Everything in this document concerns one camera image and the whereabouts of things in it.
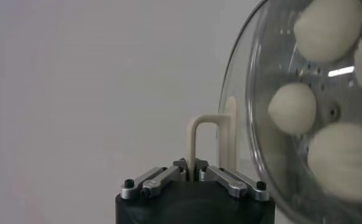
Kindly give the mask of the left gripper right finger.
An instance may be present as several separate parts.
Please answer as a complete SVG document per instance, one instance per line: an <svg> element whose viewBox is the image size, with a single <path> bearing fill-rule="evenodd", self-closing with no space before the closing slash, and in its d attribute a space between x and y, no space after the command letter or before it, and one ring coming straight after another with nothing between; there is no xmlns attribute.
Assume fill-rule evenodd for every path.
<svg viewBox="0 0 362 224"><path fill-rule="evenodd" d="M214 181L235 198L251 197L256 201L269 201L266 183L255 181L236 170L210 166L206 160L196 159L196 181Z"/></svg>

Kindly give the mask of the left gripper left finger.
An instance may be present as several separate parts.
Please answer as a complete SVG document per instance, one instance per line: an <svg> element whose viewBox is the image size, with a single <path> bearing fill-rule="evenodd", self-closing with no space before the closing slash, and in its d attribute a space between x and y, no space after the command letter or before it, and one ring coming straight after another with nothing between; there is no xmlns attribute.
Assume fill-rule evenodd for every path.
<svg viewBox="0 0 362 224"><path fill-rule="evenodd" d="M141 195L152 198L160 195L170 182L187 179L188 166L186 160L181 158L174 161L171 167L153 167L135 179L126 179L119 194L124 200L134 200Z"/></svg>

